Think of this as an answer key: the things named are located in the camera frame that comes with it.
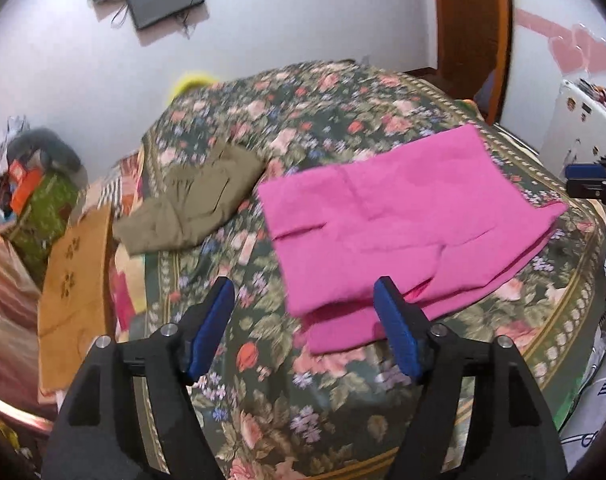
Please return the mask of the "pink pants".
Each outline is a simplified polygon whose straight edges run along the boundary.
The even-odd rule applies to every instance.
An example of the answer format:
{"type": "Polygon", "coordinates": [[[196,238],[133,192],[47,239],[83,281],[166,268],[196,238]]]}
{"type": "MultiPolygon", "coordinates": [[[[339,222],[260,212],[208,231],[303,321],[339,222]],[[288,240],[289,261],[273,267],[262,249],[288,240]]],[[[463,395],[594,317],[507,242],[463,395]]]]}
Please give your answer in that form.
{"type": "Polygon", "coordinates": [[[381,276],[432,319],[482,299],[542,250],[566,209],[532,204],[470,125],[272,179],[257,194],[286,310],[312,354],[383,337],[381,276]]]}

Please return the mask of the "olive green pants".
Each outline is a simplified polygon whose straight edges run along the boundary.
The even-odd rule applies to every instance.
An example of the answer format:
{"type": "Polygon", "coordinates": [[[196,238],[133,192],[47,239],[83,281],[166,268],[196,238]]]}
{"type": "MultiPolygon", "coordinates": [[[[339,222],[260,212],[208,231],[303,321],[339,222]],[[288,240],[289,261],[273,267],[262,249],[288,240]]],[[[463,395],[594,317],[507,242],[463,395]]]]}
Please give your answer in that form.
{"type": "Polygon", "coordinates": [[[196,247],[226,223],[252,193],[265,162],[242,146],[218,141],[199,166],[171,166],[165,192],[113,223],[129,255],[196,247]]]}

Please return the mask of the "pink orange curtain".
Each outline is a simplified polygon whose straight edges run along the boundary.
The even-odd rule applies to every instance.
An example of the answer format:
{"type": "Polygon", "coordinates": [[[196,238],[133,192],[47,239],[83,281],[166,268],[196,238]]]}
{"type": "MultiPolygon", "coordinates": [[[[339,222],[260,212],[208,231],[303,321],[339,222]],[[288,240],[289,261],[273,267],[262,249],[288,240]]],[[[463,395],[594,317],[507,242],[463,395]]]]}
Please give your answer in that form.
{"type": "Polygon", "coordinates": [[[39,393],[37,307],[40,290],[0,235],[0,400],[48,419],[56,402],[39,393]]]}

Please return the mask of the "clutter pile with green box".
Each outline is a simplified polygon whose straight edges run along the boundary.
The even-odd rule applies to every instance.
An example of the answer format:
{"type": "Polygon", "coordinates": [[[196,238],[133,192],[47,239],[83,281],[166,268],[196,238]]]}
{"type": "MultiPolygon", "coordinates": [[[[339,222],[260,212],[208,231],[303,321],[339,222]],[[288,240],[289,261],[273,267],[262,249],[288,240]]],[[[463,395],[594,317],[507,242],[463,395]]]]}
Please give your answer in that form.
{"type": "Polygon", "coordinates": [[[33,127],[24,116],[8,118],[0,134],[0,235],[36,281],[66,230],[78,196],[73,177],[81,169],[54,131],[33,127]]]}

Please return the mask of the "yellow curved object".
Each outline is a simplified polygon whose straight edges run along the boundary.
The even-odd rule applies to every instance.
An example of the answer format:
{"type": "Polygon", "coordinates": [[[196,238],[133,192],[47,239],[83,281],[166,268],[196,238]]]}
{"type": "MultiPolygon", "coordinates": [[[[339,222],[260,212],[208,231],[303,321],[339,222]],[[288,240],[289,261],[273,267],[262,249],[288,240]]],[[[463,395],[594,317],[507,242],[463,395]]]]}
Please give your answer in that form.
{"type": "Polygon", "coordinates": [[[182,96],[197,88],[205,88],[216,84],[218,81],[214,76],[207,73],[186,73],[179,77],[169,91],[168,102],[173,102],[178,96],[182,96]]]}

